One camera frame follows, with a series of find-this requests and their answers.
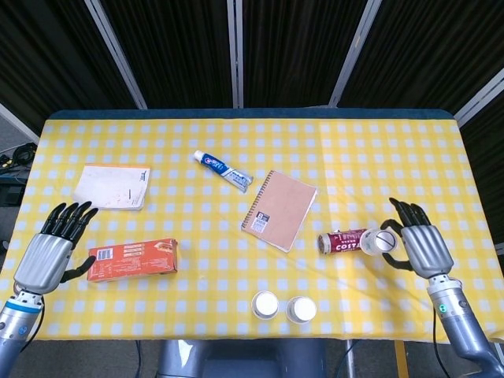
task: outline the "floor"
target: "floor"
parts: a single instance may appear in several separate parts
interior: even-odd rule
[[[28,140],[0,118],[0,150],[16,146]],[[0,239],[9,240],[18,208],[0,208]],[[142,376],[152,377],[156,372],[160,341],[142,341]],[[341,340],[326,340],[328,377],[335,376],[336,365],[345,352]],[[475,365],[458,358],[451,346],[439,346],[439,353],[453,377],[473,372]],[[406,343],[406,355],[411,378],[443,377],[430,343]],[[394,342],[387,340],[363,340],[354,348],[355,372],[358,378],[394,378]],[[133,341],[35,341],[18,358],[12,378],[74,378],[89,376],[133,377],[138,356]],[[343,371],[339,376],[347,376]]]

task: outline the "black curtain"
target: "black curtain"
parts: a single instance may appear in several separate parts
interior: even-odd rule
[[[226,0],[102,4],[148,107],[232,107]]]
[[[0,4],[0,102],[35,134],[60,109],[135,108],[83,1]]]
[[[244,0],[245,107],[327,105],[365,0]]]
[[[504,243],[504,92],[461,133],[492,239]]]
[[[504,64],[504,2],[383,0],[339,107],[456,113]]]

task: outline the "costa can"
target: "costa can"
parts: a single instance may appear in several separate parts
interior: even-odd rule
[[[337,231],[318,236],[318,250],[322,254],[337,254],[346,250],[360,250],[360,240],[365,228],[361,230]]]

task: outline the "white booklet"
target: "white booklet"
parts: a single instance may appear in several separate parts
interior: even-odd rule
[[[99,209],[143,208],[150,168],[137,165],[86,164],[73,192],[77,202]]]

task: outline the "table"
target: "table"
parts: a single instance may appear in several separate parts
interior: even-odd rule
[[[246,194],[193,158],[208,151],[255,176]],[[151,166],[143,210],[101,211],[70,265],[87,249],[176,238],[171,276],[88,283],[46,296],[40,339],[432,338],[426,281],[360,251],[321,256],[317,235],[375,228],[396,217],[394,196],[423,206],[439,227],[487,336],[504,337],[504,280],[456,122],[439,110],[241,109],[66,111],[46,122],[0,276],[11,294],[26,246],[50,210],[71,202],[84,163]],[[240,231],[270,169],[318,188],[289,254]],[[405,259],[401,247],[397,259]],[[318,313],[296,325],[259,321],[250,300],[273,291],[281,309],[307,295]],[[438,337],[446,340],[443,330]]]

